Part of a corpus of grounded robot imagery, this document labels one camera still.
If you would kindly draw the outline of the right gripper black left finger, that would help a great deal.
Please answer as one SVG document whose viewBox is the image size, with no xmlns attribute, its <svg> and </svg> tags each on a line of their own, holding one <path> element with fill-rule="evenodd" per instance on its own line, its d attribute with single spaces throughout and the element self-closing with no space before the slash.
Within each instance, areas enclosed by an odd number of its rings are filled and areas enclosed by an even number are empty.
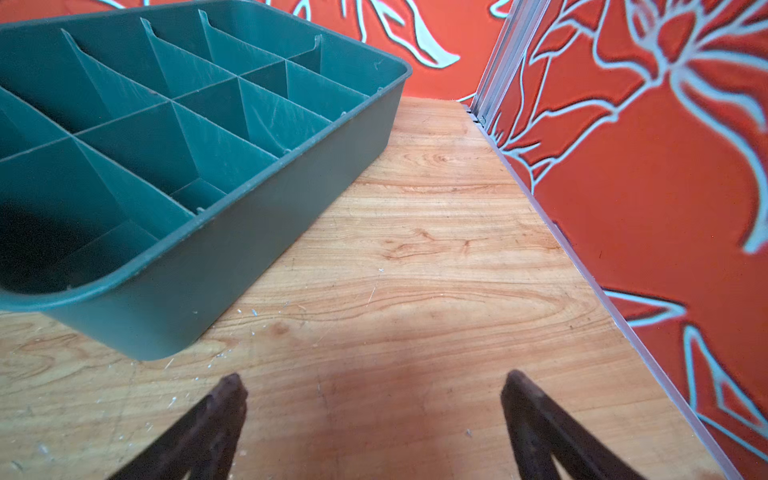
<svg viewBox="0 0 768 480">
<path fill-rule="evenodd" d="M 247 415 L 237 373 L 222 377 L 184 416 L 113 479 L 227 479 Z"/>
</svg>

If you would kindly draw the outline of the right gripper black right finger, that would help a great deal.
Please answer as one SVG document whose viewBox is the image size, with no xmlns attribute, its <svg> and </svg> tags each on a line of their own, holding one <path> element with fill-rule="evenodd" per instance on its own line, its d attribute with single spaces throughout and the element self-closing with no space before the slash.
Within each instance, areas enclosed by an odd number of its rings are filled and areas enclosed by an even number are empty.
<svg viewBox="0 0 768 480">
<path fill-rule="evenodd" d="M 524 372 L 512 370 L 500 396 L 511 447 L 523 479 L 640 479 Z"/>
</svg>

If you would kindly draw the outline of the green divided organizer tray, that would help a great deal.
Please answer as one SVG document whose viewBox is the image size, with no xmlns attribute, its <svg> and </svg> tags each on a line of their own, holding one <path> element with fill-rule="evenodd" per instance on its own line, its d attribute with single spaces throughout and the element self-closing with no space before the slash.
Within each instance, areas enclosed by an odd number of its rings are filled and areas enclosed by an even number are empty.
<svg viewBox="0 0 768 480">
<path fill-rule="evenodd" d="M 193 344 L 386 148 L 404 60 L 253 1 L 1 28 L 1 307 Z"/>
</svg>

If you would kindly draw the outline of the aluminium frame rail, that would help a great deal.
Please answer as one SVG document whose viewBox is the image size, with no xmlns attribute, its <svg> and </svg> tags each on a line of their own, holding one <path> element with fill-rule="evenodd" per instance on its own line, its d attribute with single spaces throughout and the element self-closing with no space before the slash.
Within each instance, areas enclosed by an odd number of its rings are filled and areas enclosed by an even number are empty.
<svg viewBox="0 0 768 480">
<path fill-rule="evenodd" d="M 501 16 L 500 8 L 510 8 L 502 17 L 504 23 L 480 78 L 470 104 L 470 114 L 483 127 L 494 120 L 512 80 L 522 64 L 550 0 L 497 1 L 491 12 Z"/>
</svg>

